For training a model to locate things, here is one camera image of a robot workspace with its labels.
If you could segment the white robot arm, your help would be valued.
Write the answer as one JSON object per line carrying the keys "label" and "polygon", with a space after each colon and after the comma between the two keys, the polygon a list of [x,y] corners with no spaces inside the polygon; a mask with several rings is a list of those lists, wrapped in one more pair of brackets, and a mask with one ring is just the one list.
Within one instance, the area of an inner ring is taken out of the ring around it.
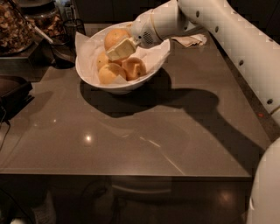
{"label": "white robot arm", "polygon": [[[274,121],[280,125],[280,45],[240,16],[227,0],[170,0],[136,18],[130,36],[107,51],[130,56],[174,36],[207,29]],[[263,154],[255,173],[246,224],[280,224],[280,138]]]}

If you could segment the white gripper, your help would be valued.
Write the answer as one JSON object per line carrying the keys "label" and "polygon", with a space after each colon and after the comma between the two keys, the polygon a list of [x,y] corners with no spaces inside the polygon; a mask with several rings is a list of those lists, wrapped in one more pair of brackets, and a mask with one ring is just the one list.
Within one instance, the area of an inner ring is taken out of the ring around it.
{"label": "white gripper", "polygon": [[152,12],[153,10],[148,10],[132,22],[130,35],[133,38],[124,38],[106,51],[110,60],[127,58],[136,52],[138,46],[149,49],[163,42],[154,28]]}

